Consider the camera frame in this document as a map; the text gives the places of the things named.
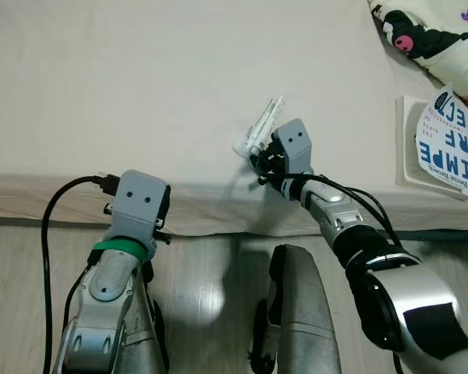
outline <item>floor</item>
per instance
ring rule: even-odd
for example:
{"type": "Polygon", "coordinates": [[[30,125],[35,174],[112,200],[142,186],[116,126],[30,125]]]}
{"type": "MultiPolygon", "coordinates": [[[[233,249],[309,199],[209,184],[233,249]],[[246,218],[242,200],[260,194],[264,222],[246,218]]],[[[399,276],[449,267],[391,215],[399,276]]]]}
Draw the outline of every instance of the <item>floor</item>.
{"type": "MultiPolygon", "coordinates": [[[[54,346],[65,297],[103,231],[52,229],[54,346]]],[[[342,269],[320,237],[218,235],[174,238],[153,260],[153,296],[165,315],[170,373],[251,373],[252,319],[268,287],[277,244],[312,253],[327,291],[345,374],[393,373],[390,352],[363,336],[342,269]]],[[[459,298],[468,334],[468,244],[405,242],[459,298]]],[[[44,304],[38,228],[0,227],[0,373],[39,373],[44,354],[44,304]]]]}

